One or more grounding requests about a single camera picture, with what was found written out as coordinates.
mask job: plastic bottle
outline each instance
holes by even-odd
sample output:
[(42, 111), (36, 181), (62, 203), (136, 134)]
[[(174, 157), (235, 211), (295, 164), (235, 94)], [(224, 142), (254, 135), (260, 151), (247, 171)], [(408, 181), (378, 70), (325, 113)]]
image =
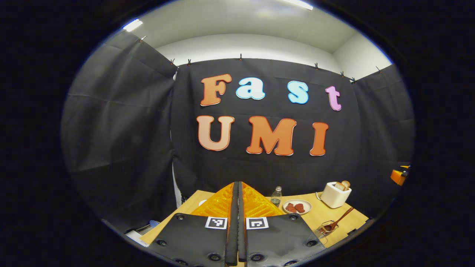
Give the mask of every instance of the plastic bottle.
[(272, 196), (270, 197), (270, 201), (276, 205), (277, 207), (279, 207), (279, 204), (280, 204), (280, 200), (282, 199), (282, 187), (280, 186), (277, 186), (275, 188), (275, 191), (274, 193), (272, 193)]

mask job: light blue letter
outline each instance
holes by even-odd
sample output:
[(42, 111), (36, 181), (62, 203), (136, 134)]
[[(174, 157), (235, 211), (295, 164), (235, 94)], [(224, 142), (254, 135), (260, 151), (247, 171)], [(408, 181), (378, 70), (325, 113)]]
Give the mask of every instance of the light blue letter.
[(308, 101), (308, 86), (305, 83), (291, 81), (287, 84), (287, 89), (291, 92), (289, 100), (292, 103), (305, 104)]
[(261, 100), (266, 96), (263, 92), (264, 83), (258, 78), (244, 78), (239, 81), (239, 85), (241, 85), (236, 90), (236, 95), (242, 99), (251, 98), (254, 100)]

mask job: wire basket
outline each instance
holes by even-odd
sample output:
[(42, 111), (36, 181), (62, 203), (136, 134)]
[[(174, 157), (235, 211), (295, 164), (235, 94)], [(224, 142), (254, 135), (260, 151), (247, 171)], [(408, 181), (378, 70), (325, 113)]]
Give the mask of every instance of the wire basket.
[(326, 222), (322, 223), (317, 229), (313, 230), (313, 233), (317, 236), (318, 239), (328, 236), (329, 234), (331, 234), (335, 230), (337, 230), (339, 226), (338, 226), (338, 224), (335, 225), (335, 228), (331, 231), (327, 231), (327, 229), (325, 229), (325, 226), (330, 225), (334, 222), (335, 222), (334, 220), (329, 220), (329, 221), (326, 221)]

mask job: table surface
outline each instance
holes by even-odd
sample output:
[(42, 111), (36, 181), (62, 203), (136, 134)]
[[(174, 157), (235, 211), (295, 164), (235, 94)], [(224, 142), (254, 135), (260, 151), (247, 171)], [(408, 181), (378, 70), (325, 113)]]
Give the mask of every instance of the table surface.
[[(152, 243), (161, 230), (167, 225), (168, 221), (172, 218), (173, 214), (179, 212), (184, 214), (192, 213), (197, 207), (198, 203), (202, 200), (209, 199), (214, 193), (197, 190), (190, 198), (188, 198), (185, 203), (183, 203), (178, 209), (170, 214), (166, 219), (164, 219), (158, 226), (154, 227), (152, 230), (144, 234), (140, 239), (147, 244)], [(351, 206), (347, 203), (344, 203), (343, 206), (332, 209), (328, 207), (323, 201), (318, 200), (315, 193), (305, 194), (305, 195), (295, 195), (295, 196), (283, 196), (279, 208), (282, 210), (282, 205), (287, 200), (301, 199), (310, 202), (312, 209), (304, 215), (301, 215), (310, 229), (315, 230), (323, 222), (328, 220), (338, 220)], [(353, 229), (358, 229), (361, 227), (368, 217), (357, 210), (352, 210), (345, 218), (343, 218), (339, 223), (339, 228), (335, 232), (331, 233), (329, 236), (321, 239), (320, 241), (326, 248), (329, 248), (336, 244), (338, 241), (348, 236), (348, 233)], [(239, 262), (238, 266), (244, 266), (244, 263)]]

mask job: red food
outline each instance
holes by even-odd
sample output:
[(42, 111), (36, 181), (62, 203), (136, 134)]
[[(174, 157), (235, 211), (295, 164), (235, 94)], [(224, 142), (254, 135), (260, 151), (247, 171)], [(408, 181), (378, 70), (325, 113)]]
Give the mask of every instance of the red food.
[(297, 205), (295, 206), (295, 209), (296, 209), (299, 213), (305, 212), (305, 210), (304, 210), (304, 205), (301, 204), (301, 203), (297, 204)]
[(294, 205), (292, 203), (289, 203), (285, 209), (292, 213), (297, 212), (297, 210), (294, 208)]

